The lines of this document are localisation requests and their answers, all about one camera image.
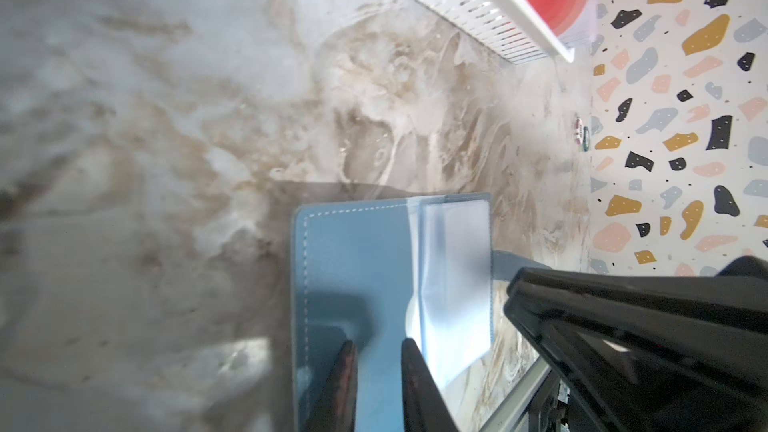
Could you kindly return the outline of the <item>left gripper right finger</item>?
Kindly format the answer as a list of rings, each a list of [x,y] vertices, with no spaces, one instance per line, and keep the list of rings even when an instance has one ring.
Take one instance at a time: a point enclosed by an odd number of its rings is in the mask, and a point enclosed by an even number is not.
[[[458,431],[416,342],[411,338],[406,338],[401,346],[401,376],[406,432]]]

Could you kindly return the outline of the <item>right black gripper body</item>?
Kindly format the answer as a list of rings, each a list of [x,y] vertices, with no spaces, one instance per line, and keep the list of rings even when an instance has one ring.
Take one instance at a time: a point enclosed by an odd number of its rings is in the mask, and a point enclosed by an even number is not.
[[[523,268],[504,312],[569,387],[574,431],[763,431],[767,264],[711,277]]]

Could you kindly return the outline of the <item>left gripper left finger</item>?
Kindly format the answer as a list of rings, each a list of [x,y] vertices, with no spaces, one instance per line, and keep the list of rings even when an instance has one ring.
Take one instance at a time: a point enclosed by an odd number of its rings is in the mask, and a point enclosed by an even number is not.
[[[358,390],[358,352],[345,341],[305,424],[305,431],[353,432]]]

